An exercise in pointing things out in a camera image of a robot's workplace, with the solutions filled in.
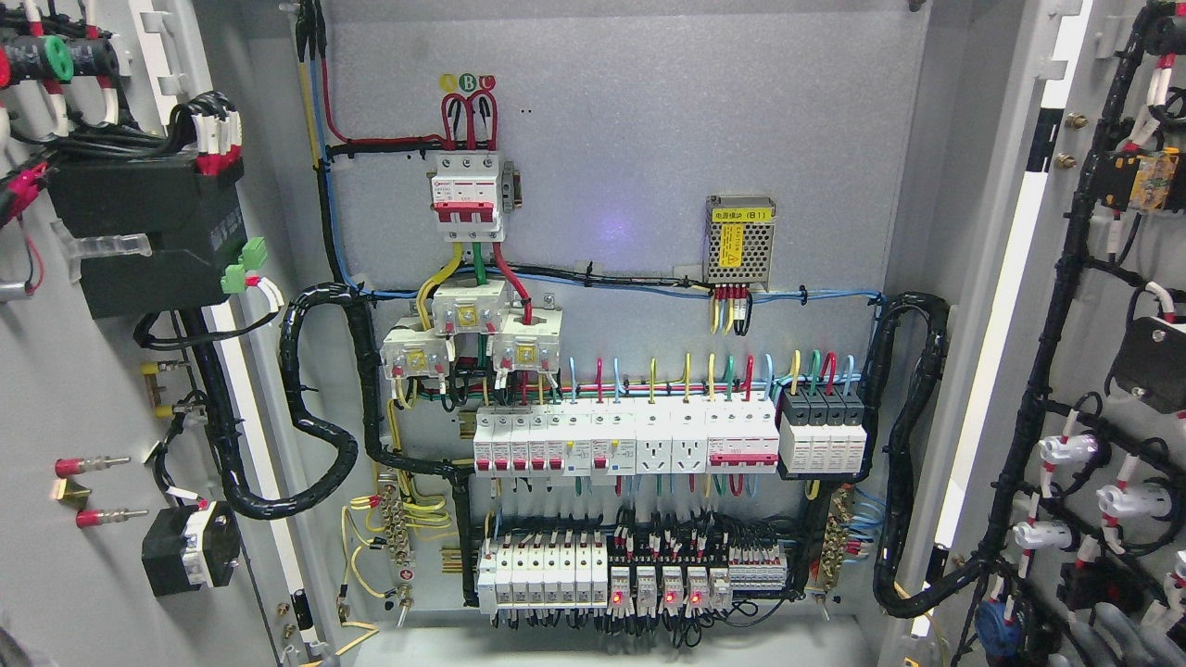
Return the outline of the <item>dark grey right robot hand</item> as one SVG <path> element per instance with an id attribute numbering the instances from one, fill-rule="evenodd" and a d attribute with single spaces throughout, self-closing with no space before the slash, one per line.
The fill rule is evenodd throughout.
<path id="1" fill-rule="evenodd" d="M 1088 666 L 1185 666 L 1185 654 L 1152 625 L 1135 624 L 1111 603 L 1093 605 L 1091 623 L 1070 622 Z"/>

